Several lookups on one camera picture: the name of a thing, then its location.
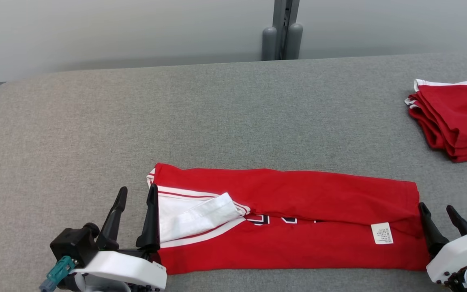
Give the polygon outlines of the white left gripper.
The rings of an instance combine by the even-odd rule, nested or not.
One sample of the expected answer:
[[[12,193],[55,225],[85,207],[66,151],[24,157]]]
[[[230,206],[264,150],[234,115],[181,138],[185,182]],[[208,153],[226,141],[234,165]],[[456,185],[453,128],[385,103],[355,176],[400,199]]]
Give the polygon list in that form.
[[[78,265],[71,272],[72,291],[164,291],[167,269],[162,265],[158,187],[152,183],[146,200],[146,216],[141,235],[136,240],[139,249],[119,249],[119,224],[126,207],[128,189],[123,186],[107,215],[96,239],[98,248],[73,254]]]

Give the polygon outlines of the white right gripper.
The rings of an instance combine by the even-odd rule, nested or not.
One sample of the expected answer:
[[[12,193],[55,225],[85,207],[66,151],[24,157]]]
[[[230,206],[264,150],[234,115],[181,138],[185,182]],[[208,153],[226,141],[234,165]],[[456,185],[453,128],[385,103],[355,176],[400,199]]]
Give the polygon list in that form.
[[[432,214],[425,203],[418,204],[423,235],[430,258],[433,260],[426,266],[430,280],[444,283],[452,273],[467,267],[467,220],[452,206],[446,211],[454,227],[461,237],[449,242],[432,220]]]

